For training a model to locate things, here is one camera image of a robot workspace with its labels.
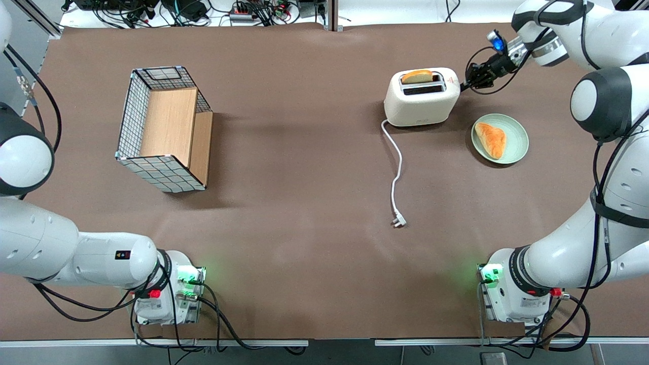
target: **green light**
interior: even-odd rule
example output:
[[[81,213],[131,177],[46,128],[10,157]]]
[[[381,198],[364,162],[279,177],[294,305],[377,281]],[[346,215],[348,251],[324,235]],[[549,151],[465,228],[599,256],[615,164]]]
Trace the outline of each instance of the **green light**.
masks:
[[[501,264],[486,264],[482,268],[482,277],[486,281],[488,288],[495,288],[498,286],[498,281],[501,279],[500,273],[502,273]]]
[[[191,265],[182,265],[178,267],[178,279],[182,281],[192,281],[198,276],[198,269]]]

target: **croissant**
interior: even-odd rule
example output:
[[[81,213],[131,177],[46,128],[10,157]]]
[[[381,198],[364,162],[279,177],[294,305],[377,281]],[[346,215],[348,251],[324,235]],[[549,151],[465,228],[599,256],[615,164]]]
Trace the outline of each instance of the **croissant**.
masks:
[[[476,134],[489,156],[497,160],[502,157],[507,144],[507,135],[502,129],[480,122],[476,124]]]

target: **blue light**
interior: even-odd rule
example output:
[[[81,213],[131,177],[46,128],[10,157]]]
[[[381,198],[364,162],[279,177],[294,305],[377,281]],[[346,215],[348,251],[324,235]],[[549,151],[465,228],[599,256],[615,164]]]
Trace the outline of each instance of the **blue light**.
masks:
[[[496,49],[496,51],[502,51],[503,49],[505,49],[505,43],[503,43],[502,39],[500,38],[495,38],[491,41],[491,44],[493,44],[493,47]]]

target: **wooden board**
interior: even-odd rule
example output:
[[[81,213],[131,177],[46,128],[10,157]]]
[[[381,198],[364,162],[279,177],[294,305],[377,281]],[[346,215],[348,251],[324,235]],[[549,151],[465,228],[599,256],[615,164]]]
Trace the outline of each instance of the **wooden board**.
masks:
[[[212,141],[212,112],[196,113],[191,143],[190,171],[207,186],[210,169],[210,142]]]
[[[198,88],[151,92],[140,156],[174,155],[189,166],[197,95]]]

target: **white toaster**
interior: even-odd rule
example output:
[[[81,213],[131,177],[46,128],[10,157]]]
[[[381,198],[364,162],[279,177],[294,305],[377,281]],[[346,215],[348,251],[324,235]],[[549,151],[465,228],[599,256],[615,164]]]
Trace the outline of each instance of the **white toaster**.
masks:
[[[403,84],[402,71],[392,76],[384,108],[387,120],[396,127],[441,123],[448,118],[459,97],[458,76],[450,68],[426,68],[432,82]]]

